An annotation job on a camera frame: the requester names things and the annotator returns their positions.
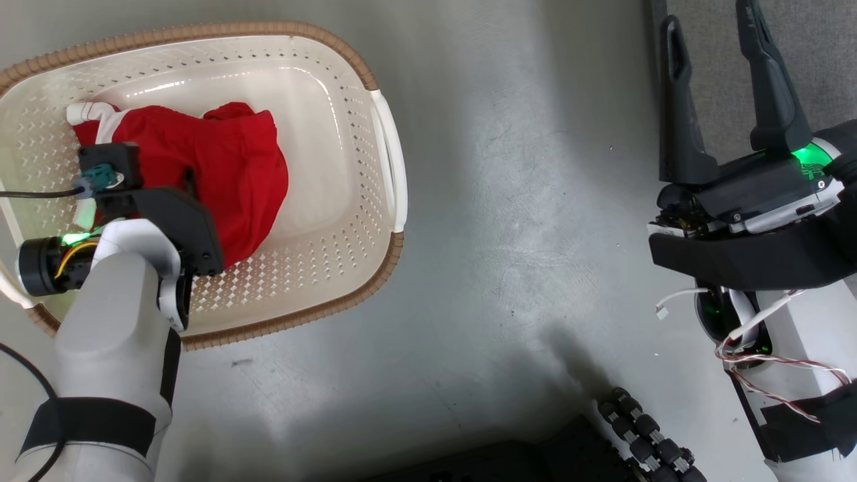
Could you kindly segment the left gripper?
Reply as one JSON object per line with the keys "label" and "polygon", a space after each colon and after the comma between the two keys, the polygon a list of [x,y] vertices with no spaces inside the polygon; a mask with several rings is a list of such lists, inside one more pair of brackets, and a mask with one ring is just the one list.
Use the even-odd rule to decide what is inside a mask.
{"label": "left gripper", "polygon": [[92,247],[90,274],[95,278],[179,278],[181,274],[177,248],[150,220],[110,222],[100,235],[73,251]]}

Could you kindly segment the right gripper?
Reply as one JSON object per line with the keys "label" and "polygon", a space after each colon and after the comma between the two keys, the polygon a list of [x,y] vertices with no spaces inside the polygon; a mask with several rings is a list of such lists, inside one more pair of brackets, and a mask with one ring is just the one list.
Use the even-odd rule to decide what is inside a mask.
{"label": "right gripper", "polygon": [[690,88],[692,63],[675,15],[661,24],[660,180],[652,234],[728,237],[775,231],[838,204],[824,173],[842,149],[815,137],[758,0],[735,0],[738,44],[750,67],[759,151],[719,167],[706,152]]}

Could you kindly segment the red cloth garment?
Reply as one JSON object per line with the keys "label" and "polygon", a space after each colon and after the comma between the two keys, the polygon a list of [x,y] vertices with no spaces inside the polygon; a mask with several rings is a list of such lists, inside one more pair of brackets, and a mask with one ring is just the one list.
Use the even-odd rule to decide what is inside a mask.
{"label": "red cloth garment", "polygon": [[74,103],[66,119],[82,146],[134,143],[145,188],[193,191],[210,211],[224,265],[253,255],[269,235],[289,188],[272,113],[230,102],[191,116],[163,106],[120,110],[105,102]]}

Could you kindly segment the cream perforated laundry basket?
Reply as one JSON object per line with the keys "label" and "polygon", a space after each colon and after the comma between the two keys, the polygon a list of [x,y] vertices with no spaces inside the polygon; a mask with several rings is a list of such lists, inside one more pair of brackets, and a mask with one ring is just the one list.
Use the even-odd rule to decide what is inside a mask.
{"label": "cream perforated laundry basket", "polygon": [[394,272],[408,215],[404,153],[368,64],[317,25],[251,21],[110,37],[0,70],[0,189],[70,186],[73,103],[199,116],[232,101],[272,113],[289,188],[254,255],[195,280],[188,351],[345,311]]}

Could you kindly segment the black roller omni wheel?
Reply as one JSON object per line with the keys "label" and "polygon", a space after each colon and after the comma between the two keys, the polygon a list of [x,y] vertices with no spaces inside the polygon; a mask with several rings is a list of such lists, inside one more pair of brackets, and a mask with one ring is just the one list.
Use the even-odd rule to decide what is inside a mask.
{"label": "black roller omni wheel", "polygon": [[652,415],[624,388],[613,388],[597,409],[615,436],[627,443],[646,482],[708,482],[692,451],[661,433]]}

